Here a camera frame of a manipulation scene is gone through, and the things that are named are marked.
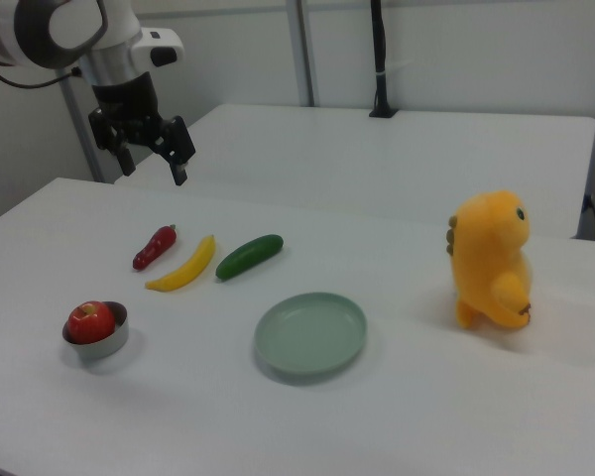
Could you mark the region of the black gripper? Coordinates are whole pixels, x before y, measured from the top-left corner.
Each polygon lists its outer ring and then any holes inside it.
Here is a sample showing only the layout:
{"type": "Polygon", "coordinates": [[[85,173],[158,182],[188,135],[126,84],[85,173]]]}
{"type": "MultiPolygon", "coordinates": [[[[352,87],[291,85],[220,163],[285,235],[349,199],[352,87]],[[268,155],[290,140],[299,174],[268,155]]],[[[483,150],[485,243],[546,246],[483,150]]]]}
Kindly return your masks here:
{"type": "Polygon", "coordinates": [[[180,116],[160,117],[151,75],[145,72],[130,81],[93,86],[92,90],[98,108],[88,115],[88,121],[97,148],[113,155],[128,177],[135,171],[135,163],[127,141],[149,144],[169,164],[175,185],[183,185],[185,168],[196,149],[180,116]]]}

